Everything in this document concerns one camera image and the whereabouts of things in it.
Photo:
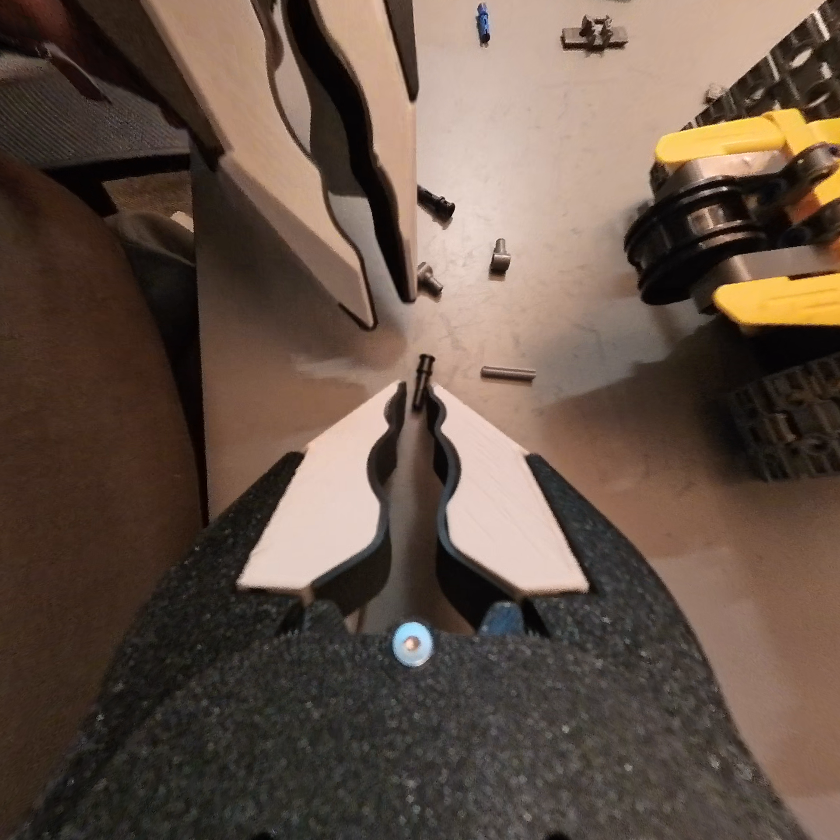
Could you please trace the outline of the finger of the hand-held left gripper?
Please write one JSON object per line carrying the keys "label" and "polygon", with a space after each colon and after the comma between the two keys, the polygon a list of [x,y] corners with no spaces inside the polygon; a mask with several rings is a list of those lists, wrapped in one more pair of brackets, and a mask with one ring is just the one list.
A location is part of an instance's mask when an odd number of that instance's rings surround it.
{"label": "finger of the hand-held left gripper", "polygon": [[290,43],[336,111],[396,294],[417,299],[413,2],[286,2]]}
{"label": "finger of the hand-held left gripper", "polygon": [[377,325],[361,252],[282,107],[285,46],[272,2],[142,2],[224,150],[220,165],[315,280],[363,329]]}

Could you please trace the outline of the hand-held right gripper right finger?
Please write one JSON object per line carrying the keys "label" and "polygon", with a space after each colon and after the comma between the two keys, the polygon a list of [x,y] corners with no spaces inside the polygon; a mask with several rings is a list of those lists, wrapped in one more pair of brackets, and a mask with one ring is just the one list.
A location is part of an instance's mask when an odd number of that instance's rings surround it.
{"label": "hand-held right gripper right finger", "polygon": [[442,490],[436,574],[454,607],[522,605],[590,589],[529,452],[439,384],[427,427]]}

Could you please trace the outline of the person's brown trouser leg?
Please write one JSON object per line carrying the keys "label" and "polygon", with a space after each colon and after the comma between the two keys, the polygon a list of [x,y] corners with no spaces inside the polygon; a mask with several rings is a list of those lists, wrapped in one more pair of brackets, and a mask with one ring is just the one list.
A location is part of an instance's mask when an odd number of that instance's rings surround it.
{"label": "person's brown trouser leg", "polygon": [[161,334],[111,228],[2,158],[2,838],[201,528]]}

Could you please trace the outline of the grey ribbed cloth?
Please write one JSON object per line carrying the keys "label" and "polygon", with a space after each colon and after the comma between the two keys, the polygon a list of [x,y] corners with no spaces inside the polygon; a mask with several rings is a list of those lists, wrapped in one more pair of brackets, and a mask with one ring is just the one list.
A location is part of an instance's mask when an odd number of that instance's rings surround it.
{"label": "grey ribbed cloth", "polygon": [[189,155],[185,131],[153,103],[101,83],[91,100],[49,63],[2,55],[1,150],[41,169]]}

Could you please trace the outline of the dark grey toy track link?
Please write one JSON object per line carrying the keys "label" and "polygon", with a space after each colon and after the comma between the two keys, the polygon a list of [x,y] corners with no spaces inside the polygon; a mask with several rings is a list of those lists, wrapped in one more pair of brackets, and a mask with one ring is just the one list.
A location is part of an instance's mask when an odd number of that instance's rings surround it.
{"label": "dark grey toy track link", "polygon": [[628,40],[626,28],[615,25],[613,19],[606,15],[585,15],[578,26],[563,28],[560,38],[563,49],[579,49],[590,53],[623,49]]}

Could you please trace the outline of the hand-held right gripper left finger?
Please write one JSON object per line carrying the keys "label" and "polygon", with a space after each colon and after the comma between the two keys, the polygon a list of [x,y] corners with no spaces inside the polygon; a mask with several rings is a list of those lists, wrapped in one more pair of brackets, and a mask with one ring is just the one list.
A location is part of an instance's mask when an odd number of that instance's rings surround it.
{"label": "hand-held right gripper left finger", "polygon": [[314,438],[237,579],[301,604],[367,604],[392,564],[387,482],[406,384],[395,381]]}

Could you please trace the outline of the yellow black tracked toy vehicle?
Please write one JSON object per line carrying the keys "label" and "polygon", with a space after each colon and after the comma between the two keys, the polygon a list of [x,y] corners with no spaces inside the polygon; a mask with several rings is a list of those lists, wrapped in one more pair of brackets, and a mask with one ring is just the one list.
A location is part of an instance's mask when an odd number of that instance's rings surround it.
{"label": "yellow black tracked toy vehicle", "polygon": [[839,2],[823,2],[681,131],[623,247],[642,302],[752,337],[728,398],[765,481],[839,472]]}

